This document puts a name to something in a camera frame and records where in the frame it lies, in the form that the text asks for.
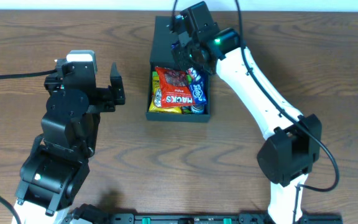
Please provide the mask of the blue Dairy Milk bar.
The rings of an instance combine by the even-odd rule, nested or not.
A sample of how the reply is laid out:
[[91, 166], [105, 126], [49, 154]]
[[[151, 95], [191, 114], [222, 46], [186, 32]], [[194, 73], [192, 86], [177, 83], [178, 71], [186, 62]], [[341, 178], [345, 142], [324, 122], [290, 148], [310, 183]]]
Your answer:
[[178, 50], [178, 49], [180, 49], [180, 47], [181, 47], [181, 44], [179, 42], [175, 42], [171, 45], [172, 50]]

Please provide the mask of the red snack bag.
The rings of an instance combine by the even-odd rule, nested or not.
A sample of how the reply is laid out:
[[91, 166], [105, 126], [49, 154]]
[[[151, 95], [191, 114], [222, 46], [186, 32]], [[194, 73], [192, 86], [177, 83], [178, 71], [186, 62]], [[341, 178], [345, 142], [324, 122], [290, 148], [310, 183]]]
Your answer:
[[163, 67], [156, 67], [155, 71], [160, 80], [162, 108], [195, 104], [185, 72]]

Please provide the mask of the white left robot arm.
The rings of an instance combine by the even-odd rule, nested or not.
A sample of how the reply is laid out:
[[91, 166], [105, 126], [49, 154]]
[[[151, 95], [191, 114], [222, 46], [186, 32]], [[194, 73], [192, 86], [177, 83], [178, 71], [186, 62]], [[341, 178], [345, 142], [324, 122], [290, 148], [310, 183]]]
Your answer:
[[96, 63], [59, 59], [46, 77], [49, 93], [42, 133], [34, 139], [20, 169], [13, 223], [69, 223], [76, 194], [90, 172], [101, 113], [124, 105], [125, 93], [117, 65], [111, 66], [110, 85], [96, 86]]

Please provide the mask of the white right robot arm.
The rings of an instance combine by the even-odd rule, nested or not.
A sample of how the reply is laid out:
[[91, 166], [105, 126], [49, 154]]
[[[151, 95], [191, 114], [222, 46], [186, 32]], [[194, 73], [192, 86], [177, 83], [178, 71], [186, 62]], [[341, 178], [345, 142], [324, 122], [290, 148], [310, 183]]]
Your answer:
[[254, 61], [242, 29], [220, 29], [205, 2], [173, 13], [169, 29], [178, 36], [172, 49], [175, 63], [182, 70], [215, 73], [235, 91], [259, 126], [265, 142], [257, 162], [270, 181], [272, 221], [300, 221], [302, 193], [319, 158], [319, 119], [303, 116], [279, 94]]

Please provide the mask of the blue Oreo cookie pack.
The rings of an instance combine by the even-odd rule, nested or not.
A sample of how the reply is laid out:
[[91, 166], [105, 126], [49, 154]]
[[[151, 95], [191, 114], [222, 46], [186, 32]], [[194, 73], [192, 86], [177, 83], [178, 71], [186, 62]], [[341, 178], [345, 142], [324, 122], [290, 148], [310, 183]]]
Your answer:
[[204, 113], [204, 105], [192, 105], [190, 107], [190, 109], [193, 114], [203, 114]]

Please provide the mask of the black gift box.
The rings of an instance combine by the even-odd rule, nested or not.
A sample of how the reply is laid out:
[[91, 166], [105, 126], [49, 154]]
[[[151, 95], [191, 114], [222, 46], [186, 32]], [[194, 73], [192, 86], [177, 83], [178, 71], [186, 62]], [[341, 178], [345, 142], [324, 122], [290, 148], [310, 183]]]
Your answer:
[[171, 121], [171, 122], [189, 122], [189, 123], [207, 123], [210, 120], [210, 80], [205, 78], [205, 92], [208, 99], [207, 105], [204, 107], [203, 114], [174, 114], [174, 113], [154, 113], [149, 112], [149, 106], [152, 101], [152, 72], [155, 71], [155, 66], [173, 68], [178, 70], [172, 53], [171, 44], [178, 40], [175, 34], [171, 34], [168, 29], [170, 17], [156, 16], [154, 26], [154, 37], [152, 41], [152, 50], [150, 53], [150, 72], [149, 72], [149, 90], [147, 98], [147, 107], [145, 117], [149, 121]]

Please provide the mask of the blue Eclipse mint box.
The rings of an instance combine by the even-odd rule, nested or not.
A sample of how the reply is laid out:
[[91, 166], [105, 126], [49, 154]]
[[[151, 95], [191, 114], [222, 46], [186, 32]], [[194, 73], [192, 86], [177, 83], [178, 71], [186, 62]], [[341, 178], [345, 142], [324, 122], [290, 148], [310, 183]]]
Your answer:
[[187, 72], [191, 78], [191, 83], [188, 86], [195, 104], [205, 105], [208, 101], [204, 91], [205, 81], [203, 74], [194, 68], [189, 68]]

